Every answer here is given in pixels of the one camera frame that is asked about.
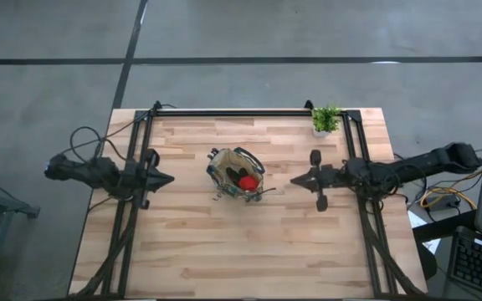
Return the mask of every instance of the bag handle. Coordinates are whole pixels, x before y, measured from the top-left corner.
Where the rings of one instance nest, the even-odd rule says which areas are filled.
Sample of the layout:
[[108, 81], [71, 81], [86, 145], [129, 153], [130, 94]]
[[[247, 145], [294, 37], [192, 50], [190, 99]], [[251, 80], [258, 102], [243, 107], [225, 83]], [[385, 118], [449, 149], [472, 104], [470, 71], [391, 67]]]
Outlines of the bag handle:
[[245, 150], [244, 148], [242, 147], [236, 147], [235, 149], [233, 149], [233, 151], [235, 151], [236, 153], [240, 154], [240, 155], [243, 155], [245, 157], [247, 157], [247, 159], [251, 160], [256, 166], [259, 167], [259, 169], [257, 170], [257, 172], [260, 174], [260, 175], [263, 175], [265, 173], [265, 167], [263, 164], [261, 164], [261, 162], [258, 160], [258, 158], [256, 158], [254, 155], [252, 155], [251, 153], [249, 153], [248, 150]]

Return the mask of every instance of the black metal frame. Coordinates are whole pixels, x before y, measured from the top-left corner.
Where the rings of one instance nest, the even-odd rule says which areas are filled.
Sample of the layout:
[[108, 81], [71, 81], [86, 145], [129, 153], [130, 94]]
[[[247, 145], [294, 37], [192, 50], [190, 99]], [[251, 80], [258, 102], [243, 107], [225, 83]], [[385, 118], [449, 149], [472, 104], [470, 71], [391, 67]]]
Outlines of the black metal frame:
[[[128, 158], [133, 158], [135, 156], [136, 150], [136, 143], [138, 139], [139, 129], [141, 127], [141, 123], [145, 123], [145, 130], [144, 136], [142, 138], [142, 147], [141, 147], [141, 156], [140, 156], [140, 163], [142, 165], [145, 164], [145, 153], [146, 148], [150, 144], [151, 139], [151, 127], [153, 123], [154, 117], [187, 117], [187, 116], [276, 116], [276, 117], [298, 117], [298, 116], [306, 116], [311, 117], [311, 109], [313, 109], [313, 104], [308, 100], [305, 104], [305, 110], [161, 110], [161, 104], [156, 102], [152, 110], [138, 110], [135, 112], [135, 120], [141, 120], [141, 117], [147, 114], [147, 117], [142, 119], [139, 122], [134, 123], [133, 128], [131, 130], [131, 138], [129, 141], [129, 147], [127, 152]], [[356, 127], [358, 130], [358, 138], [361, 148], [361, 156], [365, 160], [369, 160], [369, 152], [367, 149], [367, 140], [366, 135], [363, 128], [362, 123], [362, 116], [360, 110], [344, 110], [340, 112], [339, 116], [343, 119], [343, 130], [345, 132], [347, 149], [349, 152], [349, 156], [356, 157], [356, 149], [354, 145], [354, 140], [352, 138], [352, 130], [351, 130], [351, 121], [356, 123]], [[103, 282], [103, 286], [100, 291], [100, 296], [104, 296], [105, 298], [124, 298], [126, 294], [126, 287], [127, 287], [127, 277], [130, 268], [130, 261], [131, 261], [131, 248], [133, 244], [133, 234], [136, 229], [136, 220], [137, 214], [140, 208], [140, 205], [146, 200], [147, 196], [146, 190], [140, 190], [135, 192], [134, 200], [131, 203], [131, 212], [128, 218], [128, 222], [124, 232], [121, 234], [121, 226], [122, 220], [124, 216], [124, 211], [126, 209], [126, 202], [119, 202], [116, 208], [115, 213], [115, 220], [113, 225], [113, 231], [110, 240], [110, 248], [109, 248], [109, 255], [108, 258], [105, 260], [104, 264], [107, 263], [106, 267], [102, 264], [100, 270], [103, 269], [103, 273], [101, 274], [101, 281]], [[367, 265], [370, 272], [373, 295], [375, 297], [379, 295], [383, 295], [381, 288], [381, 281], [379, 278], [378, 270], [377, 270], [377, 261], [375, 258], [374, 247], [372, 242], [367, 237], [367, 228], [372, 227], [369, 221], [369, 216], [367, 213], [367, 203], [369, 202], [366, 199], [363, 199], [359, 196], [356, 197], [358, 202], [358, 211], [360, 222], [362, 225], [362, 231], [364, 235], [365, 247], [366, 247], [366, 254], [367, 254]], [[373, 215], [375, 217], [375, 224], [377, 227], [377, 235], [381, 240], [381, 244], [388, 250], [387, 244], [387, 237], [386, 231], [384, 229], [384, 223], [382, 220], [382, 213], [380, 208], [378, 207], [378, 200], [373, 201], [376, 202], [373, 204]], [[120, 255], [121, 250], [124, 249], [121, 269], [120, 269], [120, 279], [116, 293], [111, 292], [111, 279], [113, 273], [113, 264], [115, 259]], [[386, 280], [388, 282], [388, 289], [389, 294], [396, 295], [397, 294], [397, 286], [395, 282], [395, 278], [390, 270], [390, 268], [385, 264], [385, 273], [386, 273]], [[86, 295], [83, 296], [70, 296], [74, 299], [90, 299], [90, 298], [98, 298], [99, 295], [92, 295], [95, 292], [95, 289], [90, 290]]]

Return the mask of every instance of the red object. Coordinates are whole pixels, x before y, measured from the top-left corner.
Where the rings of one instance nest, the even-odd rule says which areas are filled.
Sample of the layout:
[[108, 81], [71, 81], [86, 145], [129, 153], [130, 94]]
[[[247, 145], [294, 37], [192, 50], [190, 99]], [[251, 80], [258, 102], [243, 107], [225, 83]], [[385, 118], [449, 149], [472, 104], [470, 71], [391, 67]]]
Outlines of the red object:
[[258, 181], [256, 181], [252, 176], [244, 176], [239, 180], [239, 188], [244, 191], [256, 191], [258, 188]]

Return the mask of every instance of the potted plant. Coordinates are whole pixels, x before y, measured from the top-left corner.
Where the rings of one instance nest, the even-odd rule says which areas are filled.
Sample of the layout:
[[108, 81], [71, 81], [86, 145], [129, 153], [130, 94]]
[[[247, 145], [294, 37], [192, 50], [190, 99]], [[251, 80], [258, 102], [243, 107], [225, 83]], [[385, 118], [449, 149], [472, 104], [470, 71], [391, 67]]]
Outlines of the potted plant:
[[311, 116], [314, 119], [314, 136], [325, 137], [332, 131], [338, 129], [338, 114], [340, 109], [335, 106], [326, 106], [323, 108], [314, 108]]

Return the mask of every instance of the bag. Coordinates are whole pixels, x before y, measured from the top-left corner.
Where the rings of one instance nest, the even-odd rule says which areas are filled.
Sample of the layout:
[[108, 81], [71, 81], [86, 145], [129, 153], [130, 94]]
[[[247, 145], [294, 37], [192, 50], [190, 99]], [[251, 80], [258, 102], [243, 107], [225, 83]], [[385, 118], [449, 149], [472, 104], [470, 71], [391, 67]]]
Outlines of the bag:
[[[222, 149], [220, 151], [214, 148], [211, 150], [211, 155], [208, 155], [208, 158], [211, 161], [206, 172], [211, 176], [213, 183], [219, 190], [218, 197], [223, 192], [235, 198], [242, 196], [247, 202], [261, 201], [261, 194], [264, 193], [265, 168], [254, 155], [241, 147], [236, 147], [233, 150]], [[228, 167], [237, 172], [242, 168], [246, 169], [249, 176], [258, 181], [256, 191], [245, 191], [233, 184], [226, 173]]]

